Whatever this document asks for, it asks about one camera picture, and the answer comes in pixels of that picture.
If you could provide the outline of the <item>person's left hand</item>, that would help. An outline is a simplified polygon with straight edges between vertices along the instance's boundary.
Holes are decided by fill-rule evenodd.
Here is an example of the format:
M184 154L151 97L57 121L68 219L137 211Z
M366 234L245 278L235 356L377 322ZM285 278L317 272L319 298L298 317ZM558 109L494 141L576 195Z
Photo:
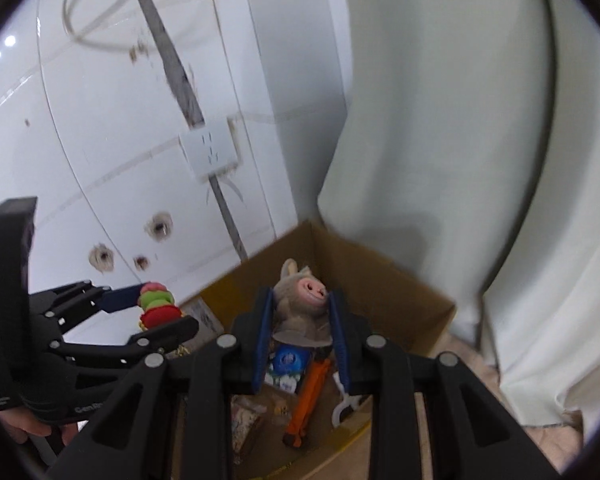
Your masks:
M23 444L32 436L47 438L53 432L51 426L40 422L23 406L0 411L0 422L12 440L18 444Z

